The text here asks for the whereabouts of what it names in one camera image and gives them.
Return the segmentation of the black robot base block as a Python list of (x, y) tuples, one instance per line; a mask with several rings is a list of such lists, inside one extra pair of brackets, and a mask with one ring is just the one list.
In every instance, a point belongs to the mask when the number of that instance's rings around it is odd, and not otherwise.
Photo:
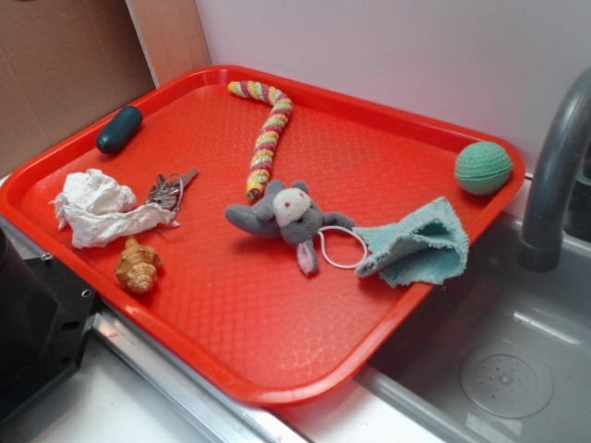
[(22, 257), (1, 233), (1, 426), (78, 371), (95, 309), (72, 269)]

